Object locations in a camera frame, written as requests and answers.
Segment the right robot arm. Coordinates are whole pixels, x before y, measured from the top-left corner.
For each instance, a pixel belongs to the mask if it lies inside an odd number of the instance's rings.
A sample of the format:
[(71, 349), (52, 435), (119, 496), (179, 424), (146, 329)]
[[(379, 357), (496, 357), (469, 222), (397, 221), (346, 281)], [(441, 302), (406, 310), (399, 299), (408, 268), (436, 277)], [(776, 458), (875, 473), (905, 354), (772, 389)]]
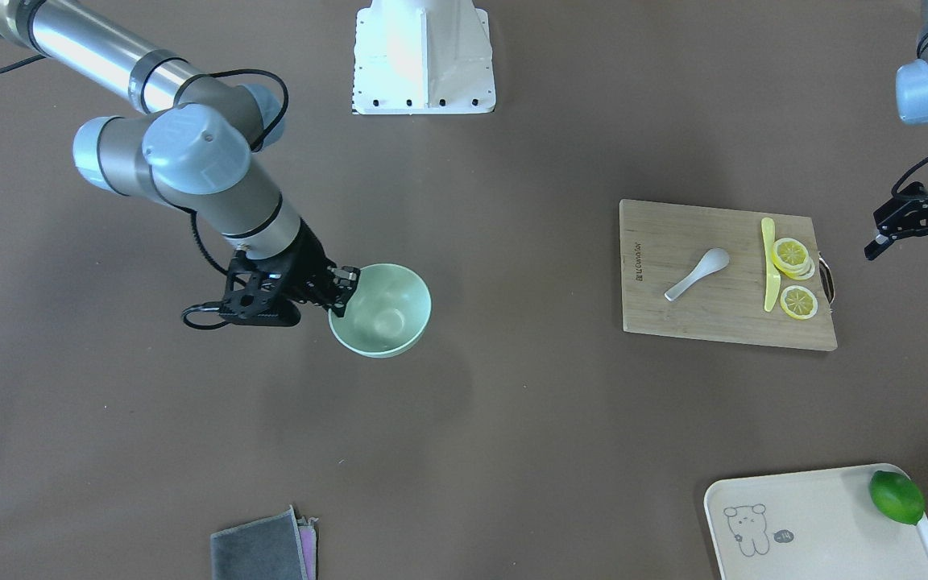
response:
[(186, 308), (186, 326), (291, 327), (306, 304), (345, 316), (361, 272), (327, 257), (255, 160), (284, 131), (290, 94), (280, 77), (202, 71), (77, 1), (0, 1), (0, 39), (30, 49), (21, 66), (62, 63), (139, 113), (85, 122), (72, 157), (93, 186), (188, 214), (225, 287), (220, 300)]

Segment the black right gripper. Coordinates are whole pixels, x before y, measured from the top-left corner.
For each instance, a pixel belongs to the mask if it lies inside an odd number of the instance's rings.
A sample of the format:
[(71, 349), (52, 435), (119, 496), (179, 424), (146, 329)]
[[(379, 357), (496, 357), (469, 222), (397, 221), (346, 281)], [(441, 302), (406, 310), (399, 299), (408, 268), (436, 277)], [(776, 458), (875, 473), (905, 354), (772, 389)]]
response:
[(329, 316), (346, 315), (361, 269), (336, 267), (306, 221), (286, 250), (269, 259), (250, 259), (238, 250), (230, 261), (218, 316), (235, 325), (294, 326), (298, 305), (321, 307)]

